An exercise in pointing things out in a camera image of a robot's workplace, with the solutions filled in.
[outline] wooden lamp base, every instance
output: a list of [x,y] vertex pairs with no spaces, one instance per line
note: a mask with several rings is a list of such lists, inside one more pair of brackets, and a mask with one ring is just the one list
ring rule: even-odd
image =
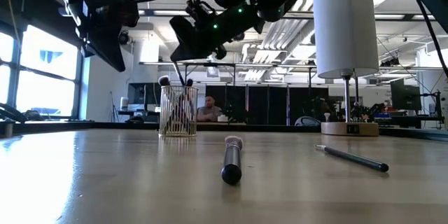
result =
[[322,122],[322,134],[338,136],[378,137],[377,123],[372,122]]

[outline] brush handle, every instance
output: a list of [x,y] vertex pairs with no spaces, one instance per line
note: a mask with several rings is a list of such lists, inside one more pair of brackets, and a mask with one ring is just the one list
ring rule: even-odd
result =
[[241,179],[241,151],[238,146],[231,145],[225,149],[221,177],[229,185],[235,185]]
[[324,147],[323,150],[330,155],[334,155],[336,157],[343,158],[345,160],[352,161],[360,165],[364,165],[366,167],[375,169],[380,172],[387,172],[389,170],[389,166],[387,164],[371,160],[366,157],[361,157],[351,153],[345,153],[343,151],[336,150],[330,147]]

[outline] pen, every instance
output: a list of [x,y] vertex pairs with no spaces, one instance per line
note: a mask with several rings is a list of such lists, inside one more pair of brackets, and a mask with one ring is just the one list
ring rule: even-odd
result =
[[324,151],[330,155],[334,155],[336,157],[343,158],[345,160],[352,161],[360,165],[364,165],[366,167],[375,169],[380,172],[387,172],[389,170],[389,166],[387,164],[383,164],[381,162],[368,159],[366,157],[361,157],[351,153],[345,153],[343,151],[336,150],[334,148],[330,148],[324,145],[315,145],[315,147],[316,150]]

